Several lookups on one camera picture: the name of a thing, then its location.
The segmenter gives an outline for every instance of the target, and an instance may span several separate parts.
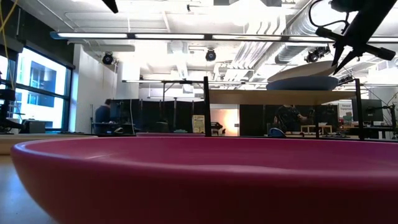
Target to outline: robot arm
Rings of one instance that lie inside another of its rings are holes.
[[[394,51],[377,48],[367,44],[375,33],[381,22],[387,16],[397,0],[332,0],[332,9],[339,12],[354,12],[358,14],[348,26],[344,35],[333,33],[324,27],[319,27],[316,34],[335,41],[336,48],[333,65],[336,65],[343,53],[345,46],[351,46],[353,50],[337,66],[335,74],[348,62],[367,52],[384,60],[392,60],[396,53]]]

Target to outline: shelf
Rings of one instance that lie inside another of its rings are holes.
[[[355,97],[355,91],[210,90],[210,103],[237,105],[321,105]]]

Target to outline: pink bowl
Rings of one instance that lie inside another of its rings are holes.
[[[398,144],[244,138],[27,142],[12,159],[60,223],[397,223]]]

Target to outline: window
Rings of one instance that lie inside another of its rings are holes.
[[[65,66],[29,49],[19,54],[17,83],[64,95],[66,75]]]
[[[13,74],[15,73],[14,69],[15,69],[15,61],[13,60],[7,61],[6,57],[0,56],[1,79],[9,80],[10,76],[13,77]]]
[[[13,118],[35,119],[44,121],[46,128],[62,128],[64,99],[17,88],[14,104]]]
[[[19,54],[16,70],[13,118],[35,119],[45,122],[47,129],[67,130],[67,85],[72,71],[29,49]]]
[[[0,90],[4,90],[6,88],[5,85],[0,84]],[[4,103],[4,100],[0,99],[0,105],[2,105]]]

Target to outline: ceiling light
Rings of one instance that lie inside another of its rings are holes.
[[[203,34],[136,34],[136,39],[183,39],[183,40],[203,40]]]
[[[82,38],[82,39],[126,39],[127,34],[112,33],[58,33],[61,38]]]
[[[397,44],[398,37],[371,37],[369,44]]]
[[[280,36],[272,36],[272,35],[226,35],[226,34],[216,34],[213,35],[214,40],[246,40],[246,41],[280,41]]]
[[[162,83],[160,80],[123,80],[128,83]]]
[[[230,84],[230,85],[240,85],[240,84],[244,84],[244,82],[209,81],[209,84]]]
[[[334,43],[334,40],[330,40],[324,37],[317,37],[317,36],[295,36],[295,37],[289,37],[289,41],[291,42],[312,42],[312,43],[323,43],[323,44],[328,44],[328,43]]]
[[[266,85],[267,82],[246,82],[247,85]]]

